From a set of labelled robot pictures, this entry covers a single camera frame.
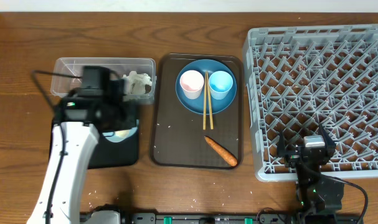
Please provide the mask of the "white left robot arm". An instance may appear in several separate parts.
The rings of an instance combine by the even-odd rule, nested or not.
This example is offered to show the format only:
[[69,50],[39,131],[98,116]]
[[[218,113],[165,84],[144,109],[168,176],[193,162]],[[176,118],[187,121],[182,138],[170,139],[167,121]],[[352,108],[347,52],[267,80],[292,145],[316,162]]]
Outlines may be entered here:
[[124,101],[124,80],[101,66],[83,67],[82,84],[57,104],[37,75],[32,81],[50,106],[52,142],[42,189],[28,223],[80,223],[80,202],[90,159],[100,139],[130,140],[138,132],[136,104]]

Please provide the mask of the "light blue bowl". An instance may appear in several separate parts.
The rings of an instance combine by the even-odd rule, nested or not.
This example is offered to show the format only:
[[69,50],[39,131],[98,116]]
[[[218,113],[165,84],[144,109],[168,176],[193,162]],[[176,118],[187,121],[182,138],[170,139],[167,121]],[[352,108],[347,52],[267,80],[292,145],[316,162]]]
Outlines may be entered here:
[[103,133],[103,137],[107,141],[113,142],[113,143],[118,143],[122,142],[130,137],[132,137],[135,133],[138,131],[138,126],[139,126],[139,120],[136,120],[136,126],[131,128],[131,129],[126,129],[126,130],[119,130],[119,131],[114,131],[114,132],[107,132]]

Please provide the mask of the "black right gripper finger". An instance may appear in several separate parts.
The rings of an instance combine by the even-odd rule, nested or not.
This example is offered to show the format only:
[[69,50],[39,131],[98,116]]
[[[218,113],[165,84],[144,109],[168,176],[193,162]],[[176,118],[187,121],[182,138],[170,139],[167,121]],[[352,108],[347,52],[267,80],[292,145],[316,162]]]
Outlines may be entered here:
[[321,123],[319,123],[318,134],[322,136],[327,152],[335,152],[336,143],[331,139]]
[[283,135],[283,131],[279,132],[279,140],[276,147],[276,152],[278,157],[284,157],[286,154],[285,138]]

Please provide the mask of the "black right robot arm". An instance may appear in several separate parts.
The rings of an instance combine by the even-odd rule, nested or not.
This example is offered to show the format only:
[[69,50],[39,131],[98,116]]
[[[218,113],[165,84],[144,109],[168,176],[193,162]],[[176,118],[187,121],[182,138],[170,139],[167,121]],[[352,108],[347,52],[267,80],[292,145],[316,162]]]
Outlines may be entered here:
[[302,204],[295,215],[297,223],[337,223],[336,211],[342,209],[344,184],[321,174],[321,166],[334,155],[336,143],[322,125],[317,135],[305,136],[302,145],[288,150],[283,132],[279,133],[277,154],[285,167],[296,170],[296,194]]

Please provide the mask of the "white tissue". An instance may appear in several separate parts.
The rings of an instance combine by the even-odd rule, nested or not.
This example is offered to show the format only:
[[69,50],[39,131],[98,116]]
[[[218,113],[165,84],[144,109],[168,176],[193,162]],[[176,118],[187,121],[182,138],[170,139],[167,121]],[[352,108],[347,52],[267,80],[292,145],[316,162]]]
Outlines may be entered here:
[[128,75],[123,75],[124,93],[127,95],[142,95],[149,93],[152,87],[152,79],[147,73],[137,73],[130,71]]

